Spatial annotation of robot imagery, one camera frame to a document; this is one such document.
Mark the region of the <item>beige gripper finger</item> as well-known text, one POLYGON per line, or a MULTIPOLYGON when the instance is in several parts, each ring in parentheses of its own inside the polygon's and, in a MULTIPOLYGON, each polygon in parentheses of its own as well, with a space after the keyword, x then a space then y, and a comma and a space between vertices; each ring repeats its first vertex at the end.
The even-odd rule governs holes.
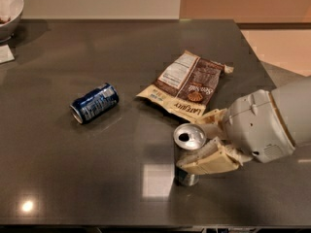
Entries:
POLYGON ((210 175, 235 171, 252 159, 234 145, 226 145, 216 137, 199 150, 183 153, 176 166, 189 174, 210 175))
POLYGON ((218 137, 221 140, 226 140, 227 134, 223 126, 223 119, 226 112, 227 109, 212 110, 198 118, 194 123, 203 129, 208 139, 218 137))

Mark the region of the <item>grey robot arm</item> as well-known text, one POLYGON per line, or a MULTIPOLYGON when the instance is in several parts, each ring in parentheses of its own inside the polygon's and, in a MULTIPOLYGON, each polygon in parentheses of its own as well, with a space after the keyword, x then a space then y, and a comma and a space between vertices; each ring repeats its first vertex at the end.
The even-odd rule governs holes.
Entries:
POLYGON ((311 143, 311 78, 258 90, 174 132, 176 166, 192 175, 230 172, 244 163, 271 162, 311 143))

